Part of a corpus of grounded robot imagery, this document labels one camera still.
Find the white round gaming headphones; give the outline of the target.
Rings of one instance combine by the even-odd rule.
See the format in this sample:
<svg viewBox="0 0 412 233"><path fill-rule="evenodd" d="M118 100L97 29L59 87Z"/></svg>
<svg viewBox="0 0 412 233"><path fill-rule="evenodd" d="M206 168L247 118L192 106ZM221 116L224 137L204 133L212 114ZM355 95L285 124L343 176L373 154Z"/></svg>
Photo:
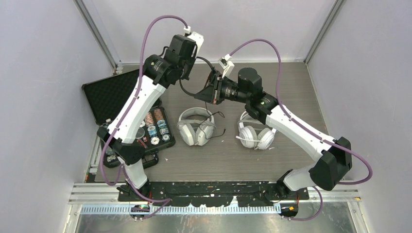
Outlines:
<svg viewBox="0 0 412 233"><path fill-rule="evenodd" d="M251 125L245 125L245 123L259 124L264 126L263 123L252 118L246 111L244 111L241 114L239 121L237 122L239 134L235 136L235 138L240 140L241 144L245 148L254 150L268 149L275 139L277 130L270 127L258 129Z"/></svg>

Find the black small headphones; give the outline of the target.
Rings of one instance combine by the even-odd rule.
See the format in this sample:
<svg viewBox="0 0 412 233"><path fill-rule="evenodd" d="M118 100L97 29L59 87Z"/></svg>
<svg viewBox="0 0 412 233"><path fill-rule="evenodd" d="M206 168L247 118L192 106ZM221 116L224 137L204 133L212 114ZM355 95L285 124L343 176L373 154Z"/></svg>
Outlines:
<svg viewBox="0 0 412 233"><path fill-rule="evenodd" d="M211 72L216 71L215 67L212 65L212 63L211 63L208 59L206 59L206 58L204 58L204 57L202 57L202 56L198 56L197 59L200 59L200 60L204 61L204 62L209 66L209 68L211 69ZM203 101L203 102L205 103L206 110L208 110L207 104L208 104L209 102L206 101L206 99L205 99L204 97L201 97L201 96L200 96L200 94L201 94L200 92L201 92L201 91L199 91L198 93L191 93L191 92L189 92L188 90L186 90L186 89L184 88L181 80L179 80L179 86L180 86L181 90L182 90L185 94L187 94L188 96L193 97L193 98L195 98L195 99L197 99L197 100ZM214 112L214 113L209 114L209 115L207 116L207 119L210 119L212 116L214 116L214 115L216 115L216 114L218 114L218 115L219 115L220 117L222 117L222 118L225 118L225 115L224 115L223 112L221 112L221 111L216 111L216 112ZM212 139L212 138L221 137L221 136L223 136L223 135L225 134L225 132L226 132L226 128L223 129L223 131L222 131L221 134L215 135L215 136L206 137L206 139Z"/></svg>

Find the white grey angular headphones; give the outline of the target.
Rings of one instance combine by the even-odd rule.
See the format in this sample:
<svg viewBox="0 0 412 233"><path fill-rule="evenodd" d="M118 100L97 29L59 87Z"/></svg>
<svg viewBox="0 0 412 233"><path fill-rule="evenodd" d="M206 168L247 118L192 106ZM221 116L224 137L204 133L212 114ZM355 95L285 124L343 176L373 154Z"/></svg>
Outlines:
<svg viewBox="0 0 412 233"><path fill-rule="evenodd" d="M176 126L183 141L189 146L205 145L216 129L214 116L202 107L193 107L183 111Z"/></svg>

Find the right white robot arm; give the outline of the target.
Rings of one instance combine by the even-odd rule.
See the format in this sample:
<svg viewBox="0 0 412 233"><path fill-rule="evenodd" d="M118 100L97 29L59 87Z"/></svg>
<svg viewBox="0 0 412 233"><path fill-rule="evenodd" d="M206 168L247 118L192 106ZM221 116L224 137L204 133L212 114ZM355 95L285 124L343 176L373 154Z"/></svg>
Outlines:
<svg viewBox="0 0 412 233"><path fill-rule="evenodd" d="M284 134L314 161L310 166L288 170L276 181L281 198L290 199L297 190L310 186L331 191L351 169L350 142L319 132L292 114L274 96L263 91L262 78L255 69L242 68L237 82L217 71L212 71L209 79L209 85L194 95L196 99L211 104L223 100L244 103L249 116Z"/></svg>

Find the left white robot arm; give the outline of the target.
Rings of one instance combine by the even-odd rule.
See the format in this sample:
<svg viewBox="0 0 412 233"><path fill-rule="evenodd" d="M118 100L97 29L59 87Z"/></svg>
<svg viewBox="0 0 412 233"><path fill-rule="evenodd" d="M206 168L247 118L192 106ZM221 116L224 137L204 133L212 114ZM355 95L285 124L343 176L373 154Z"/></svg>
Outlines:
<svg viewBox="0 0 412 233"><path fill-rule="evenodd" d="M142 158L145 148L137 142L136 134L151 107L170 85L188 79L204 37L196 32L174 35L164 55L148 56L139 69L138 81L130 97L107 128L100 127L97 135L107 148L119 157L129 184L130 194L138 201L149 195Z"/></svg>

